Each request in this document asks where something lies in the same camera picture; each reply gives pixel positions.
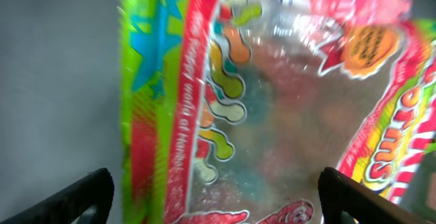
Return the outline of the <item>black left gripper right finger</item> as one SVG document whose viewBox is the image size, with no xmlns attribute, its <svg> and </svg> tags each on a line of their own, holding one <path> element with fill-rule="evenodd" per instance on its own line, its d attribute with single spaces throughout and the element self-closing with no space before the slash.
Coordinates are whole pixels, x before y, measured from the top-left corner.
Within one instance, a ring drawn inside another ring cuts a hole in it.
<svg viewBox="0 0 436 224">
<path fill-rule="evenodd" d="M 318 179 L 325 224 L 423 224 L 426 221 L 362 186 L 332 167 Z"/>
</svg>

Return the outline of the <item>Haribo gummy candy bag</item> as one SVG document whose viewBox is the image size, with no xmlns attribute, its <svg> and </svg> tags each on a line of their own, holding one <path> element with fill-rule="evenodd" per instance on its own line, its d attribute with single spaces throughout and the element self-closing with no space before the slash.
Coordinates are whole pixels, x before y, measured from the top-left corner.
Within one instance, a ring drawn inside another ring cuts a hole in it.
<svg viewBox="0 0 436 224">
<path fill-rule="evenodd" d="M 435 222 L 413 0 L 121 0 L 124 223 L 324 223 L 332 167 Z"/>
</svg>

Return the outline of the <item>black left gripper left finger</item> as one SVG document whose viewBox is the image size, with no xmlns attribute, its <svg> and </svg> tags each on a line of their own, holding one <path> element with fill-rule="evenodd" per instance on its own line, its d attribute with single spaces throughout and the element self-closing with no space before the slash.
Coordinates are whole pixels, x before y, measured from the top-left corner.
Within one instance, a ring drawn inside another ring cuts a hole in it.
<svg viewBox="0 0 436 224">
<path fill-rule="evenodd" d="M 105 224 L 113 197 L 114 182 L 103 167 L 1 223 Z"/>
</svg>

